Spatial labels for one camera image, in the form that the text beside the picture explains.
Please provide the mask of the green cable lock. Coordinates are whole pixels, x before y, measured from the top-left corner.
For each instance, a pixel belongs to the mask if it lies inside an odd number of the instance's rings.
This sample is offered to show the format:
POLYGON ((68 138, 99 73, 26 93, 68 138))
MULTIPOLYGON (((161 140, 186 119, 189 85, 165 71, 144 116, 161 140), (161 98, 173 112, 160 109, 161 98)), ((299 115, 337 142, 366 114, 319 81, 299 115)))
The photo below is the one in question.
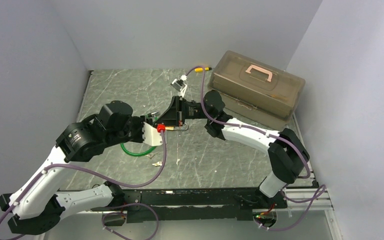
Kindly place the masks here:
POLYGON ((121 143, 120 147, 126 155, 135 158, 146 157, 149 154, 152 154, 153 151, 157 148, 156 146, 135 142, 121 143))

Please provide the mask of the small silver key pair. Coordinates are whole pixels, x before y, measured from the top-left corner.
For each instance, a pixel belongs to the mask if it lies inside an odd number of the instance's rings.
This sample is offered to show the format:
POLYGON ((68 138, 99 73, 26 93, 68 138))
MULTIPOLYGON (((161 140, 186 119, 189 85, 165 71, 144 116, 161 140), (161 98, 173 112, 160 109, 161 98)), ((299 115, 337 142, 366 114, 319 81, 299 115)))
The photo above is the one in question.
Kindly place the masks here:
POLYGON ((147 154, 146 156, 149 157, 150 159, 152 159, 156 154, 151 152, 149 154, 147 154))

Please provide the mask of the silver key bunch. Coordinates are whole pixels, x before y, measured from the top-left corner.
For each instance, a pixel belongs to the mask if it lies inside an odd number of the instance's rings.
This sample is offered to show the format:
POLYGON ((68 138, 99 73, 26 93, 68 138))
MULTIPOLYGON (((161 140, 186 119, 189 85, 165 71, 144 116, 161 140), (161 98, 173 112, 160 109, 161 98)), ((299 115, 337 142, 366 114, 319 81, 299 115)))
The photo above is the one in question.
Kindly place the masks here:
POLYGON ((162 161, 158 161, 152 164, 154 167, 161 167, 163 165, 162 161))

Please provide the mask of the brass padlock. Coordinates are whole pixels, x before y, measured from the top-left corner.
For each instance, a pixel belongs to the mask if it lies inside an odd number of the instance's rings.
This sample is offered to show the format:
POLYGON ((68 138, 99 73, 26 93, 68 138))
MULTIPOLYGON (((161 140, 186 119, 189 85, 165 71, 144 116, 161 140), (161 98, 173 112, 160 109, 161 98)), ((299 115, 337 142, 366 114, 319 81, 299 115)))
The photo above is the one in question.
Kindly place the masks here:
POLYGON ((178 132, 184 132, 189 129, 189 125, 187 123, 184 123, 181 126, 165 126, 166 131, 178 131, 178 132))

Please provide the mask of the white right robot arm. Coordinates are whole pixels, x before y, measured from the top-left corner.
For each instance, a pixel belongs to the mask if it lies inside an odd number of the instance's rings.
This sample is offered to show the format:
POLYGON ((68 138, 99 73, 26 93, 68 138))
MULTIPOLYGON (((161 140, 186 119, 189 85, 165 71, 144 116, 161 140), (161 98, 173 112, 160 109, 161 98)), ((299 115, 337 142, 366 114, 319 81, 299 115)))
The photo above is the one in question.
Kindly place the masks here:
POLYGON ((241 143, 267 154, 271 172, 258 185, 255 194, 256 203, 267 208, 278 192, 300 177, 302 170, 309 170, 310 155, 293 130, 267 130, 245 124, 227 114, 224 108, 225 103, 215 90, 208 91, 201 102, 174 96, 168 109, 151 124, 155 128, 181 127, 186 120, 205 119, 204 127, 213 138, 241 143))

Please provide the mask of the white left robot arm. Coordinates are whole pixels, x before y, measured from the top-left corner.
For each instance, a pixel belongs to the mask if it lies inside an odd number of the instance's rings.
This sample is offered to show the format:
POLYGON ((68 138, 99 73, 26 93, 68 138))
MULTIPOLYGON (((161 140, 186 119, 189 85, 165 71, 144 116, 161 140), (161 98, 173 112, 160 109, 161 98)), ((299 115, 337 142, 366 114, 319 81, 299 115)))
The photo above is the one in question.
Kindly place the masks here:
POLYGON ((114 100, 97 114, 69 124, 35 174, 16 192, 0 196, 3 218, 16 238, 41 235, 61 220, 95 208, 119 209, 125 202, 124 183, 109 177, 104 183, 74 193, 59 189, 71 171, 84 167, 106 148, 127 142, 163 145, 165 135, 145 116, 133 116, 132 107, 114 100))

